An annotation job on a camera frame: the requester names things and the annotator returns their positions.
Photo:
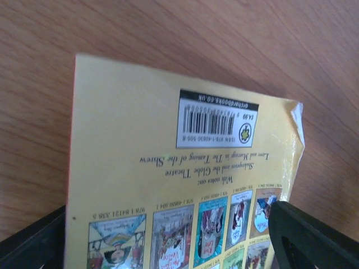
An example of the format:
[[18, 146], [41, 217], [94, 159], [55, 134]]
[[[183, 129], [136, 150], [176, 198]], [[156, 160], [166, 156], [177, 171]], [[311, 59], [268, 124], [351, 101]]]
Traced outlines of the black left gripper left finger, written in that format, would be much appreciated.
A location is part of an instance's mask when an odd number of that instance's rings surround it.
[[1, 268], [63, 268], [66, 207], [1, 241]]

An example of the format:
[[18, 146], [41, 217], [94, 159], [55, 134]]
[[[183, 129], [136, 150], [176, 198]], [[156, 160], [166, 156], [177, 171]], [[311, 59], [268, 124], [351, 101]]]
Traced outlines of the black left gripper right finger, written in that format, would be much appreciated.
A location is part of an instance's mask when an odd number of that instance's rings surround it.
[[288, 202], [271, 206], [269, 234], [280, 268], [358, 268], [358, 242]]

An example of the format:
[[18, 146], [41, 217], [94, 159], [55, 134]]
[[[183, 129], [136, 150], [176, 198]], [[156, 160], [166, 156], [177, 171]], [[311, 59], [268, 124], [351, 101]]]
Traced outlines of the yellow picture-grid book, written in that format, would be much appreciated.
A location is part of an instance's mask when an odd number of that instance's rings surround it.
[[76, 56], [65, 268], [271, 268], [300, 102]]

